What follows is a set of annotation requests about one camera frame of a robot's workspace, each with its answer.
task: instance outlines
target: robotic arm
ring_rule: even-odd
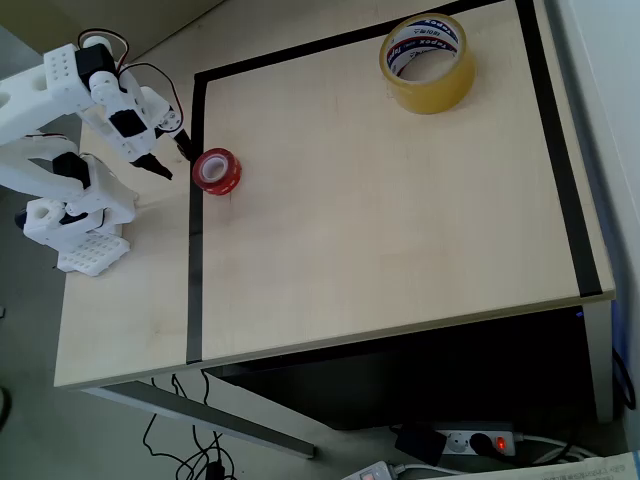
[[[122,67],[122,60],[116,65],[108,40],[91,36],[83,48],[60,47],[43,65],[0,82],[0,184],[44,197],[28,202],[16,223],[58,250],[58,268],[67,272],[97,275],[129,250],[120,233],[135,217],[136,194],[98,158],[79,156],[73,142],[39,127],[75,113],[133,166],[169,180],[151,153],[157,138],[166,133],[183,156],[191,154],[179,100],[177,113],[140,87],[129,70],[136,64]],[[29,161],[36,158],[51,161],[53,173]]]

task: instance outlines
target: power strip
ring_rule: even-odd
[[[447,437],[447,443],[442,451],[443,455],[477,455],[469,446],[471,436],[476,433],[486,435],[491,439],[496,450],[507,457],[516,454],[516,442],[513,432],[509,430],[458,430],[458,429],[436,429]]]

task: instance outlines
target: red tape roll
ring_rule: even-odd
[[[211,195],[231,192],[242,176],[242,165],[229,150],[213,148],[204,152],[191,171],[193,181]]]

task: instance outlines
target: clear tape roll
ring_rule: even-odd
[[[436,49],[454,55],[444,74],[430,81],[400,77],[411,60]],[[416,15],[394,28],[380,48],[380,68],[398,104],[413,113],[449,110],[469,92],[476,73],[462,26],[438,13]]]

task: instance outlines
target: table top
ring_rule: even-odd
[[[174,79],[189,120],[195,72],[446,3],[229,0],[144,60]],[[85,128],[81,150],[140,199],[123,231],[131,252],[99,277],[67,275],[55,384],[613,298],[543,3],[454,17],[478,72],[445,113],[395,103],[378,67],[383,36],[208,82],[194,112],[204,148],[227,148],[244,170],[230,196],[193,197],[201,229],[189,163],[169,139],[155,153],[171,182],[131,168]],[[171,98],[161,78],[136,76]]]

